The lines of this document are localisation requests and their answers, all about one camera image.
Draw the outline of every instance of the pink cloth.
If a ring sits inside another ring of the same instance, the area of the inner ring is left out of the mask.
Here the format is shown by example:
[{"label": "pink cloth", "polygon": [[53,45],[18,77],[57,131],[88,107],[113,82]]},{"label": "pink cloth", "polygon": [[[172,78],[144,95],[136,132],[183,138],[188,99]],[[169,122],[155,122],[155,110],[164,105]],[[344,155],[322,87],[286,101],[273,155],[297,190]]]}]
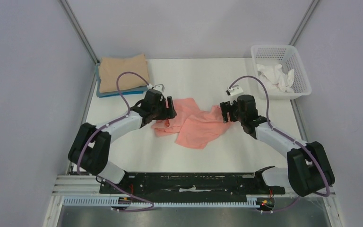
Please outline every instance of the pink cloth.
[{"label": "pink cloth", "polygon": [[177,113],[173,119],[156,121],[152,125],[156,136],[179,133],[177,144],[193,149],[203,149],[227,131],[231,123],[223,123],[222,112],[214,105],[210,112],[199,109],[193,98],[173,101]]}]

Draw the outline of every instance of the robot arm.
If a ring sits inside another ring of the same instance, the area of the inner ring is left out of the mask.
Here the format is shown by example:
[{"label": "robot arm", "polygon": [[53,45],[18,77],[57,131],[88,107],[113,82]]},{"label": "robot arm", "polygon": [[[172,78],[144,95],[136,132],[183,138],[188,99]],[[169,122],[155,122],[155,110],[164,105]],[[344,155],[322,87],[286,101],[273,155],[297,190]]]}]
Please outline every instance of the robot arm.
[{"label": "robot arm", "polygon": [[[270,145],[287,159],[287,169],[266,167],[257,171],[256,177],[267,186],[291,187],[302,197],[325,187],[317,168],[313,164],[307,164],[307,161],[312,160],[304,150],[287,137],[272,130],[267,119],[258,115],[253,96],[245,95],[239,86],[229,88],[226,93],[230,96],[230,101],[220,104],[224,122],[239,121],[244,132]],[[295,141],[303,144],[311,152],[319,163],[328,184],[334,184],[335,177],[323,146],[318,142],[308,143],[299,139]]]},{"label": "robot arm", "polygon": [[[119,183],[125,171],[108,160],[110,144],[130,131],[144,127],[153,120],[174,118],[176,112],[173,107],[172,97],[169,96],[165,100],[162,95],[163,91],[163,85],[157,85],[149,89],[144,99],[130,108],[130,113],[126,118],[108,125],[108,127],[97,133],[91,141],[94,144],[87,147],[80,167],[93,175],[99,175],[113,183]],[[71,162],[77,163],[88,138],[97,128],[105,124],[95,126],[84,123],[80,126],[68,155]]]}]

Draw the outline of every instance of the metal corner post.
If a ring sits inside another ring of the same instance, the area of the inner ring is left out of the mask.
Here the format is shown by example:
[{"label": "metal corner post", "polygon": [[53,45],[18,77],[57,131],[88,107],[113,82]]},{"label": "metal corner post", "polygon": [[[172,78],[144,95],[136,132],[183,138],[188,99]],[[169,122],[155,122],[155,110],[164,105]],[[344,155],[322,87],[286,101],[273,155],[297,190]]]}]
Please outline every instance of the metal corner post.
[{"label": "metal corner post", "polygon": [[[299,23],[295,33],[293,34],[292,39],[290,40],[289,45],[295,46],[297,44],[297,40],[300,38],[301,34],[303,33],[303,30],[307,26],[308,21],[310,20],[313,12],[315,11],[316,7],[319,5],[320,0],[312,0],[311,4],[309,5],[307,11],[304,14],[304,17],[302,18],[301,22]],[[297,101],[291,100],[291,104],[293,107],[293,112],[295,119],[297,121],[298,129],[301,135],[301,138],[305,141],[308,141],[308,135],[305,130],[305,125],[302,117],[302,112],[297,104]]]},{"label": "metal corner post", "polygon": [[62,5],[63,9],[66,12],[66,15],[68,16],[72,26],[74,27],[76,33],[78,34],[79,38],[81,39],[81,42],[83,43],[84,47],[86,48],[88,54],[91,57],[91,60],[94,62],[94,64],[97,64],[99,62],[98,57],[96,56],[93,48],[91,47],[90,43],[87,40],[86,35],[83,32],[83,29],[81,28],[80,24],[77,21],[76,16],[74,15],[69,3],[67,0],[58,0],[58,2]]}]

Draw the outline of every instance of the white tabletop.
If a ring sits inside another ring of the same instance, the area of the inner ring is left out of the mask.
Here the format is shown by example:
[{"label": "white tabletop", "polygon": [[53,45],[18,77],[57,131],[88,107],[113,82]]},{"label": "white tabletop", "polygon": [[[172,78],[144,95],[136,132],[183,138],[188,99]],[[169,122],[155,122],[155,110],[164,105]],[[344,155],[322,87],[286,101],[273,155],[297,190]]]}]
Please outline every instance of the white tabletop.
[{"label": "white tabletop", "polygon": [[[155,59],[148,60],[148,68],[151,83],[164,84],[164,96],[174,100],[193,97],[200,109],[207,111],[228,101],[226,88],[236,78],[254,74],[251,59],[242,58]],[[238,84],[251,94],[249,83],[256,81],[245,80]],[[144,95],[125,97],[133,106]],[[265,116],[265,100],[256,98],[256,103],[259,114]],[[86,121],[107,122],[125,111],[120,97],[98,98],[94,94]],[[300,137],[289,100],[271,100],[269,117],[275,126]],[[109,159],[129,172],[254,172],[266,166],[287,167],[284,157],[245,134],[238,122],[203,150],[175,144],[177,134],[156,137],[151,124],[112,143]]]}]

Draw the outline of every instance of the white laundry basket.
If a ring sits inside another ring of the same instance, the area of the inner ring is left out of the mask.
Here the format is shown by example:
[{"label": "white laundry basket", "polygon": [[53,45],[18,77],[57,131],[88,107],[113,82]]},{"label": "white laundry basket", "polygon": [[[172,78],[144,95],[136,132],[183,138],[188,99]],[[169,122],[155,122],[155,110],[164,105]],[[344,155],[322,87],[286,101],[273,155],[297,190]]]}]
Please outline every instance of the white laundry basket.
[{"label": "white laundry basket", "polygon": [[[254,64],[255,77],[259,77],[257,64],[261,65],[282,65],[282,71],[287,74],[289,70],[294,69],[294,83],[290,92],[269,92],[269,98],[272,99],[296,99],[300,96],[311,94],[311,85],[308,81],[307,73],[305,72],[303,62],[295,47],[289,45],[254,45],[251,47],[252,62]],[[257,86],[252,86],[258,90],[261,98],[265,98],[264,89],[257,83]]]}]

